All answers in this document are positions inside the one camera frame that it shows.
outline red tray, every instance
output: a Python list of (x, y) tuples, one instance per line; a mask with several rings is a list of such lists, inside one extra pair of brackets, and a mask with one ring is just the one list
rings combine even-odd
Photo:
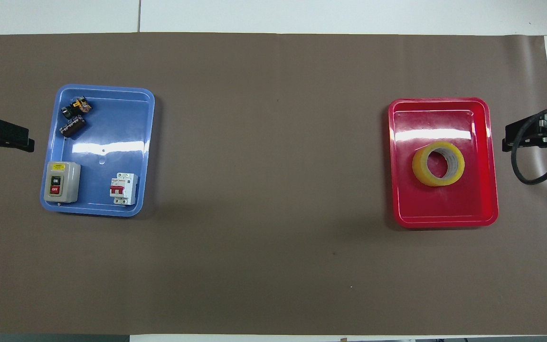
[[(399, 99), (389, 105), (388, 117), (391, 187), (398, 223), (406, 228), (474, 227), (497, 219), (489, 107), (483, 100)], [(435, 141), (453, 143), (464, 156), (464, 173), (449, 186), (427, 186), (413, 173), (416, 150)], [(428, 158), (434, 175), (441, 177), (446, 167), (439, 154)]]

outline tape roll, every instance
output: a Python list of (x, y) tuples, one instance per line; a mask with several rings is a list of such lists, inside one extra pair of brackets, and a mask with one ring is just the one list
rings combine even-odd
[[(427, 167), (427, 158), (432, 152), (442, 154), (447, 160), (447, 173), (442, 177), (436, 177)], [(457, 182), (463, 175), (465, 160), (463, 154), (450, 142), (436, 141), (420, 148), (413, 156), (413, 173), (415, 177), (428, 186), (447, 186)]]

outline red breaker toggle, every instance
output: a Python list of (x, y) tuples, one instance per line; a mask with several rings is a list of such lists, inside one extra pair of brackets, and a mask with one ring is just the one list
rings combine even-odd
[(122, 195), (123, 194), (123, 186), (112, 185), (112, 186), (109, 187), (109, 189), (111, 189), (111, 193), (113, 195)]

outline brown paper backdrop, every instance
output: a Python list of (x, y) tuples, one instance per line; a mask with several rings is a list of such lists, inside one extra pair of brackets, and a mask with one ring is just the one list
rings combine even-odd
[[(70, 83), (157, 97), (134, 218), (39, 203)], [(406, 231), (387, 105), (454, 96), (490, 106), (500, 217)], [(542, 37), (0, 36), (0, 119), (36, 141), (0, 149), (0, 333), (547, 334), (547, 182), (519, 183), (500, 149), (543, 108)]]

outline white circuit breaker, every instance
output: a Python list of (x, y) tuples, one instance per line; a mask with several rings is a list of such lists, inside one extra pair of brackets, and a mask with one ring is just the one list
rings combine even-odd
[(111, 179), (109, 187), (109, 196), (113, 197), (113, 203), (125, 206), (134, 204), (138, 180), (139, 177), (134, 173), (118, 172), (117, 178)]
[(72, 161), (47, 163), (44, 200), (48, 202), (72, 203), (77, 200), (82, 166)]

